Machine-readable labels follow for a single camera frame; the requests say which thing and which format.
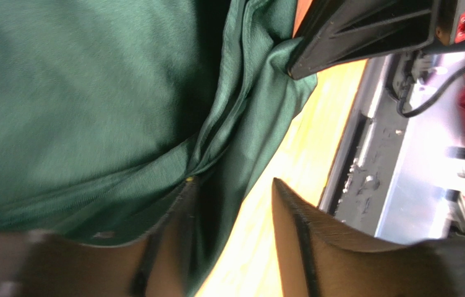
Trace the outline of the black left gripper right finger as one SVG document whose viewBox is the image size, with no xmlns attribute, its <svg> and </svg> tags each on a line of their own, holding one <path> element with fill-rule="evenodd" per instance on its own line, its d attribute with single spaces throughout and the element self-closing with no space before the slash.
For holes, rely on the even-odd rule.
<svg viewBox="0 0 465 297">
<path fill-rule="evenodd" d="M 272 183 L 284 296 L 465 296 L 465 238 L 395 244 L 338 221 Z"/>
</svg>

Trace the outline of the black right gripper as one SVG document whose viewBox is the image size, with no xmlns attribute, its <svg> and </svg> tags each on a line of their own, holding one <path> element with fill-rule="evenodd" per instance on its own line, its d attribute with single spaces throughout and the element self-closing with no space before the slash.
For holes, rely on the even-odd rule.
<svg viewBox="0 0 465 297">
<path fill-rule="evenodd" d="M 313 1 L 288 62 L 295 80 L 347 62 L 420 50 L 465 51 L 465 1 Z"/>
</svg>

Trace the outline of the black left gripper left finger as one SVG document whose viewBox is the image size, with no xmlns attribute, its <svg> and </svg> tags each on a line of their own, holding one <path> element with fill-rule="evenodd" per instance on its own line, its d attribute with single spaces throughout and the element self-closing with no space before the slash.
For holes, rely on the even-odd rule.
<svg viewBox="0 0 465 297">
<path fill-rule="evenodd" d="M 136 240 L 79 244 L 45 230 L 0 233 L 0 296 L 185 296 L 199 180 Z"/>
</svg>

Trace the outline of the dark green cloth napkin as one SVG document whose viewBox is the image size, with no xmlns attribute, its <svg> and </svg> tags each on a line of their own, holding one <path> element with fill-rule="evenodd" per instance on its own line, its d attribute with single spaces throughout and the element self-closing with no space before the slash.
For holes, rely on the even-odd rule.
<svg viewBox="0 0 465 297">
<path fill-rule="evenodd" d="M 0 1 L 0 233 L 113 248 L 199 180 L 187 293 L 317 84 L 295 1 Z"/>
</svg>

